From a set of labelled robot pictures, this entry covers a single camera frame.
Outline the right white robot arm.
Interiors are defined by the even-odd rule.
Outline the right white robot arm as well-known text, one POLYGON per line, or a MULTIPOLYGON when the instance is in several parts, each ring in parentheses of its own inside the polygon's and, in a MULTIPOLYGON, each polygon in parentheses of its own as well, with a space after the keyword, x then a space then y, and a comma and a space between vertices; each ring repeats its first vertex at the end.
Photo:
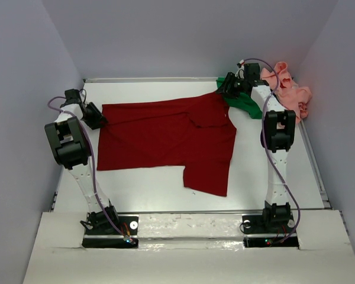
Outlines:
POLYGON ((287 157, 295 137, 296 115, 277 99, 272 87, 260 78, 261 61, 241 60, 236 73, 229 72, 217 89, 225 99, 237 99, 247 94, 262 111, 261 145, 268 165, 267 194, 260 215, 245 215, 240 229, 245 234, 273 234, 283 229, 288 232, 293 220, 289 203, 290 190, 286 183, 287 157))

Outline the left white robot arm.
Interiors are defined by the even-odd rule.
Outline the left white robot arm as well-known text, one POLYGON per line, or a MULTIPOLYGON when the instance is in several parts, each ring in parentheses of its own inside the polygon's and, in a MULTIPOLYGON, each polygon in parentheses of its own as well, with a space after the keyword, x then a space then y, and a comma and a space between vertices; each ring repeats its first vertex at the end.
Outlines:
POLYGON ((57 98, 49 100, 47 106, 59 116, 46 124, 44 130, 56 163, 73 176, 88 204, 87 220, 81 224, 88 231, 121 235, 118 213, 96 179, 93 147, 82 126, 84 122, 90 129, 97 130, 108 121, 94 103, 86 103, 81 93, 78 89, 66 90, 65 102, 58 108, 51 105, 57 98))

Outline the red t-shirt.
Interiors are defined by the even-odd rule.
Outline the red t-shirt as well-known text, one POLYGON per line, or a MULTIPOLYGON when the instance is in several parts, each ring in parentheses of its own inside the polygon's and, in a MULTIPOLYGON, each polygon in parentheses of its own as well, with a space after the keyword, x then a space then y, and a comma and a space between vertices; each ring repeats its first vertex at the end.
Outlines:
POLYGON ((99 171, 182 166, 183 185, 227 196, 237 129, 229 105, 212 92, 191 98, 105 104, 99 171))

